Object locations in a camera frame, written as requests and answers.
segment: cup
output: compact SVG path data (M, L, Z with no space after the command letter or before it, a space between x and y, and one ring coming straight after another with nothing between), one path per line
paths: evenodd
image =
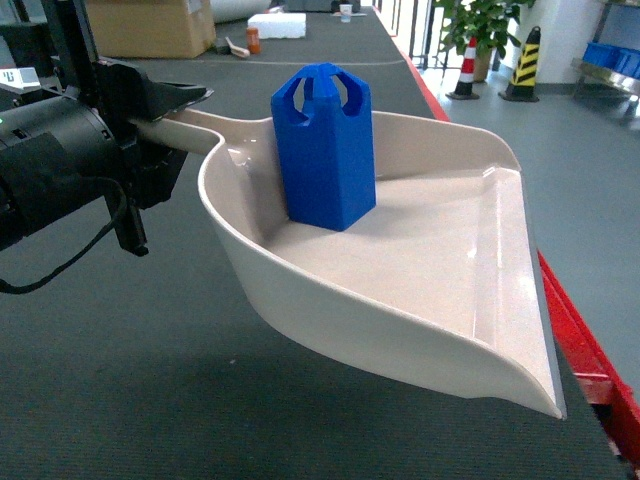
M351 21L351 12L353 5L345 3L340 5L340 21L342 23L349 23Z

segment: yellow and black traffic cone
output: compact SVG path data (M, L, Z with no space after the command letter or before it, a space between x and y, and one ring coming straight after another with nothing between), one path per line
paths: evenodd
M533 27L522 48L518 67L513 72L509 86L500 95L510 102L537 102L536 71L538 70L538 52L540 51L540 27Z

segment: black mount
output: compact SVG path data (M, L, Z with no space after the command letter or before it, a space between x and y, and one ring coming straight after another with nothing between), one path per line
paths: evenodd
M83 0L42 5L61 88L16 96L13 103L20 106L0 113L0 250L97 196L105 196L114 215L117 194L86 188L86 179L102 177L126 195L126 214L115 226L120 246L145 255L139 210L171 197L187 154L140 140L129 120L158 120L211 91L152 82L135 65L99 57ZM21 19L28 20L22 10ZM50 58L51 46L43 43L47 51L40 56Z

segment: black cable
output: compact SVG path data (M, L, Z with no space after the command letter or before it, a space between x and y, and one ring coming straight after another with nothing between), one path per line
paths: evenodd
M109 188L116 190L118 192L120 196L120 204L118 205L118 210L111 217L111 220L109 221L109 223L107 223L104 227L100 229L98 234L95 237L93 237L93 240L91 240L86 247L80 250L70 260L63 263L58 268L56 268L53 272L51 272L49 275L41 278L37 282L30 283L28 285L23 285L23 286L14 286L0 279L0 293L8 293L12 295L23 295L25 293L31 293L34 290L44 287L47 283L49 283L51 280L56 278L58 275L64 272L71 265L73 265L78 260L80 260L89 250L91 250L95 246L96 243L102 240L102 238L107 233L113 230L113 228L116 226L116 224L119 221L122 220L122 217L124 217L125 213L127 212L127 196L125 195L124 190L122 190L122 187L120 186L120 184L115 180L111 178L106 178L106 177L88 177L83 180L90 182L92 186L99 187L101 190L100 192L101 194L107 193L107 189Z

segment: potted plant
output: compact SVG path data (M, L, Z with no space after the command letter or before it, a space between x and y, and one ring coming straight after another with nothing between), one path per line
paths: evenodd
M471 37L476 37L475 81L484 81L489 71L491 52L495 48L504 58L507 42L520 47L520 41L509 31L509 21L520 24L522 6L532 7L536 0L435 0L444 8L450 23L442 27L441 51L455 47L463 55Z

